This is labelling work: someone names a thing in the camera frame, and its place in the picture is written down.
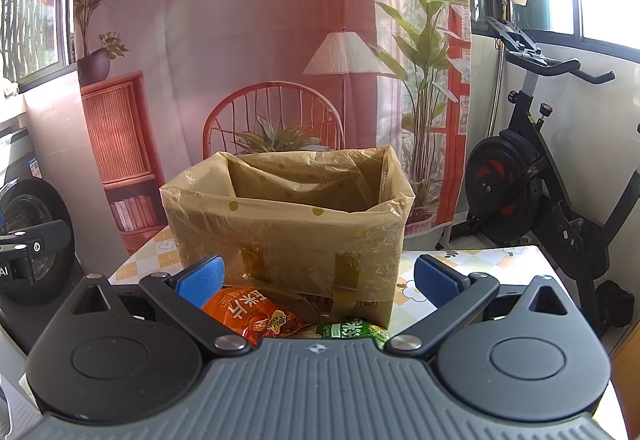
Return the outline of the orange chip bag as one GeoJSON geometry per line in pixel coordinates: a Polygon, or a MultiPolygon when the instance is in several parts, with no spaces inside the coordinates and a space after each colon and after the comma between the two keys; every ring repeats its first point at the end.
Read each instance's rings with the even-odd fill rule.
{"type": "Polygon", "coordinates": [[[254,287],[224,287],[202,310],[234,333],[257,345],[262,338],[293,336],[309,323],[254,287]]]}

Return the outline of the green red snack bag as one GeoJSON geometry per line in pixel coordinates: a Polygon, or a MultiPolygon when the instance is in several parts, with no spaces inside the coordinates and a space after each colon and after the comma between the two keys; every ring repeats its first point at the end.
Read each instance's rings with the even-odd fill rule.
{"type": "Polygon", "coordinates": [[[388,341],[387,330],[363,319],[352,318],[340,323],[320,324],[317,333],[326,339],[371,338],[378,348],[383,349],[388,341]]]}

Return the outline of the washing machine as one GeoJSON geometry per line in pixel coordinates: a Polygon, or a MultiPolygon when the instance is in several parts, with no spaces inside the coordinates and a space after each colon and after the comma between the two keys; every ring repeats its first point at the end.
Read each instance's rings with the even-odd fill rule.
{"type": "Polygon", "coordinates": [[[29,352],[58,307],[84,275],[76,257],[70,213],[39,163],[26,128],[1,133],[1,236],[62,220],[70,244],[61,252],[34,260],[36,283],[21,292],[1,292],[1,325],[16,345],[29,352]]]}

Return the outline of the checkered floral tablecloth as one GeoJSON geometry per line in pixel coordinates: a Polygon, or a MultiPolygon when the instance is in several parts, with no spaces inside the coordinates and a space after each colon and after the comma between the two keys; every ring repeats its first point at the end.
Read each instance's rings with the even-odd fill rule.
{"type": "MultiPolygon", "coordinates": [[[[401,254],[392,319],[387,330],[390,336],[405,330],[434,310],[431,301],[419,292],[413,281],[414,263],[421,254],[420,251],[401,254]]],[[[526,285],[536,275],[558,276],[535,245],[496,249],[484,238],[466,237],[431,254],[464,275],[486,272],[502,284],[526,285]]],[[[174,237],[169,229],[164,229],[130,256],[111,276],[110,282],[134,284],[155,271],[174,275],[182,269],[174,237]]]]}

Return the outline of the black exercise bike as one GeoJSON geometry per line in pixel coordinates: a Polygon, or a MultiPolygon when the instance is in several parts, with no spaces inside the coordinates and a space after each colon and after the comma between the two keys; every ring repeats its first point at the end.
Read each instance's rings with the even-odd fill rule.
{"type": "Polygon", "coordinates": [[[613,325],[613,307],[594,285],[610,267],[608,247],[639,200],[639,176],[631,175],[605,223],[596,223],[572,208],[552,154],[541,134],[549,104],[539,117],[530,114],[538,78],[571,74],[591,85],[614,81],[613,72],[591,75],[577,59],[544,56],[537,43],[508,20],[487,20],[502,44],[506,61],[525,70],[521,89],[508,100],[513,112],[508,127],[480,141],[466,163],[464,186],[469,203],[463,229],[480,232],[496,244],[533,234],[555,264],[575,281],[579,306],[593,330],[603,335],[613,325]]]}

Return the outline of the cardboard box with plastic liner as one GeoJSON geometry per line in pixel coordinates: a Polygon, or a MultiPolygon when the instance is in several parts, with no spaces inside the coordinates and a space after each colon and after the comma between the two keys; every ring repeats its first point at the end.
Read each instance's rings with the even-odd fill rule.
{"type": "Polygon", "coordinates": [[[387,327],[413,189],[392,147],[218,152],[160,189],[183,266],[387,327]]]}

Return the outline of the printed room backdrop cloth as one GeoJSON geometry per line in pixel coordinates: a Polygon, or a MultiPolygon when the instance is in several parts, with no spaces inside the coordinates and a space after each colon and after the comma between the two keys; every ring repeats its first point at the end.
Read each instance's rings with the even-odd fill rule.
{"type": "Polygon", "coordinates": [[[139,126],[109,159],[91,135],[119,230],[129,214],[116,168],[158,183],[219,151],[243,153],[265,127],[332,149],[391,145],[416,195],[420,238],[451,223],[470,101],[469,0],[76,0],[76,46],[114,59],[96,86],[136,80],[139,126]]]}

